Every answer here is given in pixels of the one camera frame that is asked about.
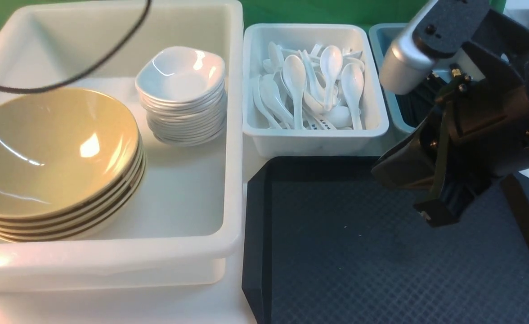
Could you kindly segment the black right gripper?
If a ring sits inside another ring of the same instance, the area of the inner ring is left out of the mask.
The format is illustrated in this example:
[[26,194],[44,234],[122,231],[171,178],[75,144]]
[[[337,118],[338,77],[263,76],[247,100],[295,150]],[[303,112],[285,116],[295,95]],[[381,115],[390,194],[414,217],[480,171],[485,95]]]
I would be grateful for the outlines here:
[[460,50],[485,77],[454,78],[371,169],[388,189],[430,189],[413,207],[431,227],[458,223],[476,197],[529,168],[529,29],[490,9]]

